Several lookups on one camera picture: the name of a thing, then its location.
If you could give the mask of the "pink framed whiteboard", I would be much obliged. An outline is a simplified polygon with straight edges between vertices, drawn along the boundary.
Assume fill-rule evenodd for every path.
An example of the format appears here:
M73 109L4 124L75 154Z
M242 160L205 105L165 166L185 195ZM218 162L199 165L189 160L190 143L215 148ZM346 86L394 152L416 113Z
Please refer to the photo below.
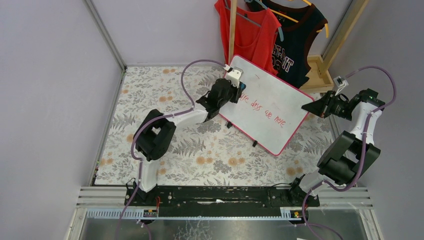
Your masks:
M308 115L302 106L314 98L239 55L230 66L242 70L246 88L220 115L269 153L280 155Z

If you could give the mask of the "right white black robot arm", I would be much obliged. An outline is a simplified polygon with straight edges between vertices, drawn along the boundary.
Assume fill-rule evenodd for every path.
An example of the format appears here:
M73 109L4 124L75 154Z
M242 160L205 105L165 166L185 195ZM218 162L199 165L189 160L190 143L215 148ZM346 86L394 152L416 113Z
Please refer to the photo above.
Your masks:
M386 104L372 89L361 90L352 99L328 91L322 98L301 108L320 118L331 115L351 121L350 131L344 130L323 153L317 170L296 178L288 190L288 200L300 204L317 196L328 185L338 192L353 187L363 173L377 160L381 150L374 145L374 129Z

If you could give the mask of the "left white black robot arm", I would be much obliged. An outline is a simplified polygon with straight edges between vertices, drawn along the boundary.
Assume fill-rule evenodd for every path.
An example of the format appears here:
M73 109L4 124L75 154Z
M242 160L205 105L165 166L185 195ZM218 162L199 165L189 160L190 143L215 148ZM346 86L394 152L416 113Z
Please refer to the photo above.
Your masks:
M225 104L238 103L245 89L243 82L233 86L230 80L219 78L189 109L174 113L151 110L134 134L131 144L131 155L141 161L136 187L148 193L157 186L159 159L168 151L176 129L213 119ZM143 157L136 157L135 150Z

